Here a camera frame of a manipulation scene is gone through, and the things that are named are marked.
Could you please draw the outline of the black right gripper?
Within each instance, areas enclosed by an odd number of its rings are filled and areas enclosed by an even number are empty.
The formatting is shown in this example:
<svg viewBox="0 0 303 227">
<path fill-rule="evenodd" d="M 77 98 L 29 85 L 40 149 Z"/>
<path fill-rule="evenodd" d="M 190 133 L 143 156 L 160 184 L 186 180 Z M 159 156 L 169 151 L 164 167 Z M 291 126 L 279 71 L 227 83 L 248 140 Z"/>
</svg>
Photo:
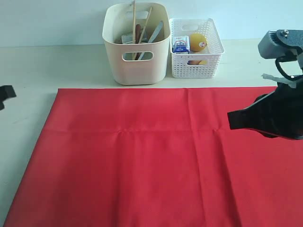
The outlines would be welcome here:
<svg viewBox="0 0 303 227">
<path fill-rule="evenodd" d="M 250 107 L 228 112 L 230 129 L 257 129 L 268 138 L 302 140 L 303 78 L 261 77 L 276 82 L 276 89 L 257 97 Z"/>
</svg>

